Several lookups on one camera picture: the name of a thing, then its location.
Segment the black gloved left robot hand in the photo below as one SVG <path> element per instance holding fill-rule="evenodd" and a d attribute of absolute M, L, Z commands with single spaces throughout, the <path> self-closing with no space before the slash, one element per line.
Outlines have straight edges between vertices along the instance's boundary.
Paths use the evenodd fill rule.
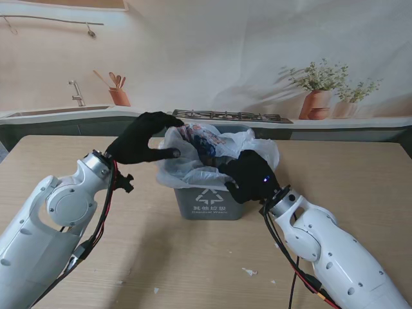
<path fill-rule="evenodd" d="M 151 149 L 148 143 L 153 135 L 163 129 L 183 125 L 180 119 L 164 112 L 145 112 L 126 127 L 108 146 L 106 153 L 124 165 L 178 158 L 180 151 L 177 148 Z"/>

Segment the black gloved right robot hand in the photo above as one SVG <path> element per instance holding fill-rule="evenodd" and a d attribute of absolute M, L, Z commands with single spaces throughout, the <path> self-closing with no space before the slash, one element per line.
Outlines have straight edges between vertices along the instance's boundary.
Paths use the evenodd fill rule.
<path fill-rule="evenodd" d="M 218 166 L 220 173 L 232 178 L 225 186 L 239 203 L 272 198 L 281 189 L 267 161 L 253 150 L 244 150 L 238 159 Z"/>

